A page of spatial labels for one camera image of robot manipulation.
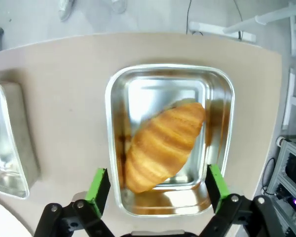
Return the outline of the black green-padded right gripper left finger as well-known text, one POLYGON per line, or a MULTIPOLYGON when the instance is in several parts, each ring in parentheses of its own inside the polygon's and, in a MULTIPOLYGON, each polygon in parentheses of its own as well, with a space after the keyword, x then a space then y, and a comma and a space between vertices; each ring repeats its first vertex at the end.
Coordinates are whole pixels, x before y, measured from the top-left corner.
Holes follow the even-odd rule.
POLYGON ((90 237, 114 236, 101 220, 110 187, 108 170, 99 168, 85 198, 65 207, 58 203, 45 206, 34 236, 71 237, 79 230, 84 230, 90 237))

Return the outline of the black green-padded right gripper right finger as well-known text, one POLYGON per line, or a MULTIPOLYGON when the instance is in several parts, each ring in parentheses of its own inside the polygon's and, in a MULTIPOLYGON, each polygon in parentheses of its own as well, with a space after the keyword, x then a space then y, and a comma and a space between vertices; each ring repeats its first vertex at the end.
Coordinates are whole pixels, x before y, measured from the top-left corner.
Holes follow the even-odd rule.
POLYGON ((205 184, 214 216, 201 237, 224 237, 232 225, 241 225, 250 237, 284 237, 272 201, 267 196, 253 200, 230 193, 216 164, 207 166, 205 184))

